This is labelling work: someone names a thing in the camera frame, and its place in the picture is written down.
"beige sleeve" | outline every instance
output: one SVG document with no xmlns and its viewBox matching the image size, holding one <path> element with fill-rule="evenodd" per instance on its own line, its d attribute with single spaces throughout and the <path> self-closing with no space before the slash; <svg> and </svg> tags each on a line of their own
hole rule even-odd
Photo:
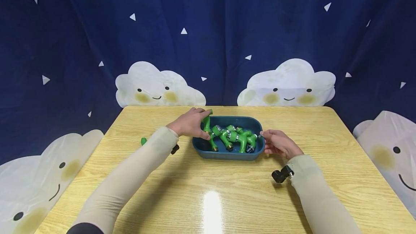
<svg viewBox="0 0 416 234">
<path fill-rule="evenodd" d="M 146 144 L 120 163 L 99 185 L 85 202 L 74 225 L 88 222 L 104 234 L 113 233 L 121 209 L 177 143 L 178 135 L 173 130 L 159 128 Z"/>
<path fill-rule="evenodd" d="M 299 155 L 287 164 L 295 173 L 292 185 L 314 234 L 361 233 L 354 219 L 326 183 L 321 169 L 309 155 Z"/>
</svg>

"person's left hand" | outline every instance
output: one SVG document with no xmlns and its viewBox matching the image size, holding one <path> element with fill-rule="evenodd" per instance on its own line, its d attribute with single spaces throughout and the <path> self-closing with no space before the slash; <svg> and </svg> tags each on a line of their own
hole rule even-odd
<svg viewBox="0 0 416 234">
<path fill-rule="evenodd" d="M 209 140 L 211 138 L 210 135 L 201 129 L 201 121 L 211 112 L 212 110 L 203 108 L 191 108 L 187 113 L 182 114 L 175 121 L 166 125 L 166 127 L 175 131 L 178 136 L 185 135 Z"/>
</svg>

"wooden table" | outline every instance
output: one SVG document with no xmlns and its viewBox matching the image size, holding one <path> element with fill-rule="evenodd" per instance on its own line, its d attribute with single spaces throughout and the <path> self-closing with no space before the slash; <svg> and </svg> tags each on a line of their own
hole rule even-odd
<svg viewBox="0 0 416 234">
<path fill-rule="evenodd" d="M 363 233 L 414 233 L 416 223 L 355 141 L 327 107 L 207 107 L 215 116 L 250 116 L 280 129 L 312 155 L 329 186 Z M 104 178 L 140 146 L 141 137 L 189 107 L 127 107 L 36 233 L 65 233 Z M 256 161 L 205 160 L 181 137 L 118 217 L 114 233 L 312 233 L 295 190 L 270 174 L 279 157 Z"/>
</svg>

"navy backdrop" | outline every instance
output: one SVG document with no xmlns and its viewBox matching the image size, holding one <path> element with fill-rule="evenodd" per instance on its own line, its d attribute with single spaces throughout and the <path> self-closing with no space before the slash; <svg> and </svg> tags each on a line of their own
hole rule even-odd
<svg viewBox="0 0 416 234">
<path fill-rule="evenodd" d="M 0 164 L 106 132 L 121 111 L 115 79 L 138 61 L 180 74 L 207 105 L 237 105 L 251 76 L 304 59 L 336 75 L 326 105 L 350 130 L 382 110 L 416 121 L 415 4 L 0 0 Z"/>
</svg>

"cloud cutout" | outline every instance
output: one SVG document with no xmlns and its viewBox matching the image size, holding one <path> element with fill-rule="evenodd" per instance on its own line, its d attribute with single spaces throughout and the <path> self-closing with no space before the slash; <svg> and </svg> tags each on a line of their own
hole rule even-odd
<svg viewBox="0 0 416 234">
<path fill-rule="evenodd" d="M 357 141 L 416 218 L 416 124 L 382 111 Z"/>
<path fill-rule="evenodd" d="M 196 105 L 206 104 L 205 96 L 188 86 L 185 79 L 171 70 L 159 71 L 149 62 L 136 62 L 128 74 L 116 78 L 116 99 L 124 108 L 129 105 Z"/>
<path fill-rule="evenodd" d="M 239 106 L 323 106 L 335 96 L 336 77 L 315 72 L 309 62 L 290 59 L 253 75 L 237 98 Z"/>
<path fill-rule="evenodd" d="M 352 135 L 355 138 L 359 138 L 359 136 L 361 136 L 361 134 L 369 127 L 369 125 L 371 125 L 372 122 L 373 120 L 369 119 L 367 121 L 363 121 L 359 123 L 358 125 L 354 127 L 354 130 L 352 131 Z"/>
<path fill-rule="evenodd" d="M 41 155 L 0 166 L 0 229 L 32 234 L 103 138 L 100 130 L 53 141 Z"/>
</svg>

